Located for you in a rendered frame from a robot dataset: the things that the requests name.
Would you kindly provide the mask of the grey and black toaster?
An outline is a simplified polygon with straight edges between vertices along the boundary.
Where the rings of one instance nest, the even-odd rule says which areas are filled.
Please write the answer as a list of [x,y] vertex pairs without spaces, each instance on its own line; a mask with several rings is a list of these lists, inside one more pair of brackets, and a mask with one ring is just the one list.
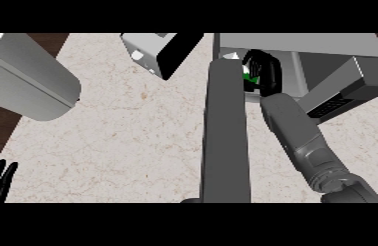
[[203,33],[123,33],[132,60],[163,80],[169,80],[200,43]]

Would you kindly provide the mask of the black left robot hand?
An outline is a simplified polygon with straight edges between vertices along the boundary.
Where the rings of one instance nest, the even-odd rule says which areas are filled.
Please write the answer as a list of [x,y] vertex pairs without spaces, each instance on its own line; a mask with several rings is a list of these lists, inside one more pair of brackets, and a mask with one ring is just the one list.
[[0,160],[0,203],[7,201],[14,175],[18,169],[18,163],[7,165],[7,160]]

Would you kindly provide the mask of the grey microwave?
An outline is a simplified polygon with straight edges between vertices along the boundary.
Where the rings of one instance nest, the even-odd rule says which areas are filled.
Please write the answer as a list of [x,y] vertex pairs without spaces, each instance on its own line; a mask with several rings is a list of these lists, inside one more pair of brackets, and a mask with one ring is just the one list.
[[218,33],[213,56],[261,49],[281,61],[283,92],[317,123],[378,97],[378,36],[373,33]]

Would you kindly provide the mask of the white and green milk carton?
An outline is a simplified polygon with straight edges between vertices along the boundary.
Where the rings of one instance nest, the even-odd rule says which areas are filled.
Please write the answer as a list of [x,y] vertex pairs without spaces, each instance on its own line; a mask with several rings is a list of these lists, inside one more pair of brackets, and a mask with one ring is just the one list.
[[250,74],[250,68],[247,67],[247,65],[243,65],[243,71],[244,71],[244,79],[246,79],[247,81],[250,81],[252,83],[259,84],[259,82],[261,82],[261,77],[255,77],[255,76]]

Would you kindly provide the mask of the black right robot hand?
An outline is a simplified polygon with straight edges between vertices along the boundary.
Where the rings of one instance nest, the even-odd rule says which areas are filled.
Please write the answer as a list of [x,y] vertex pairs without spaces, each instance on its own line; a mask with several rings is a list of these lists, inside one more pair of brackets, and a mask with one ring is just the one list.
[[243,65],[250,68],[250,74],[261,77],[259,84],[244,79],[244,90],[261,91],[261,96],[268,97],[283,92],[283,67],[281,61],[262,50],[252,49],[243,59]]

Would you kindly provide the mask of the dark grey microwave door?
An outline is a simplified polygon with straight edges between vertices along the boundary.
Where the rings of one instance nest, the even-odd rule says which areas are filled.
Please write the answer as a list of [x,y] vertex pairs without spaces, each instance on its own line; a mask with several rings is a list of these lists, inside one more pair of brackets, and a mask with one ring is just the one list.
[[250,158],[243,63],[210,63],[200,197],[184,203],[250,203]]

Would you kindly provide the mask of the grey rounded appliance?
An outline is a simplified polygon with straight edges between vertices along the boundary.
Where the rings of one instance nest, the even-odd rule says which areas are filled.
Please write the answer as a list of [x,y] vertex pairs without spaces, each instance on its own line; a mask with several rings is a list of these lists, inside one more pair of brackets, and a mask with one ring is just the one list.
[[60,118],[80,98],[79,78],[26,33],[0,33],[0,107],[38,121]]

